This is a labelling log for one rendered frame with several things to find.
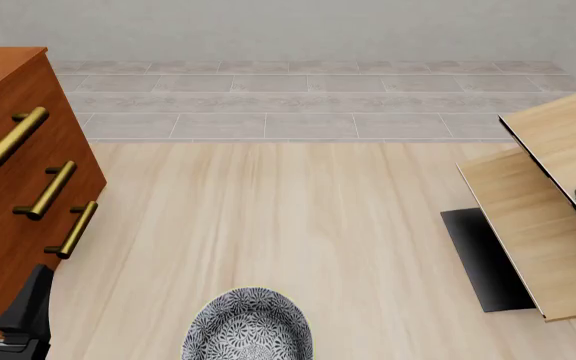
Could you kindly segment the patterned blue-white bowl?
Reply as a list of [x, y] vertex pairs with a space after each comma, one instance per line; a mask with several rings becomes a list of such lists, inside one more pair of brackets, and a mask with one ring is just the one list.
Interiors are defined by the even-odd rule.
[[202, 308], [181, 360], [314, 360], [313, 338], [303, 312], [286, 296], [243, 287]]

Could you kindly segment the pale wooden wine rack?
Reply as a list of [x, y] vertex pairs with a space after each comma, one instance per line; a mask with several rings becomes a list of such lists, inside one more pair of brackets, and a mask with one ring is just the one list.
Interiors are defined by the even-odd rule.
[[499, 122], [516, 148], [457, 168], [531, 305], [576, 318], [576, 93]]

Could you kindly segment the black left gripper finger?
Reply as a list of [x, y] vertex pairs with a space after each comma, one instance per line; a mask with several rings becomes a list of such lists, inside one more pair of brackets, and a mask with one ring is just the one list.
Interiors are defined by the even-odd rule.
[[0, 317], [5, 336], [50, 336], [49, 302], [54, 272], [38, 264]]

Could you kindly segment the red-brown wooden cabinet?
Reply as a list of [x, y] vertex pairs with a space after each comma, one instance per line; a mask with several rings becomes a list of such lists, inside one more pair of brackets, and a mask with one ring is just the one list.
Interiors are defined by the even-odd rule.
[[[38, 264], [62, 261], [43, 252], [61, 245], [78, 218], [69, 210], [96, 201], [106, 179], [42, 47], [0, 47], [0, 140], [12, 116], [44, 107], [49, 118], [0, 167], [0, 315]], [[75, 161], [77, 170], [40, 221], [14, 215], [31, 206], [53, 179], [47, 167]]]

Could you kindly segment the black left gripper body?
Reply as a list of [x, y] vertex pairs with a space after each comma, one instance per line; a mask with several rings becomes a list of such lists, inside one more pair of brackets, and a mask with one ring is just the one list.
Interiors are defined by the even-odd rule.
[[46, 360], [51, 338], [51, 332], [3, 333], [0, 336], [0, 360]]

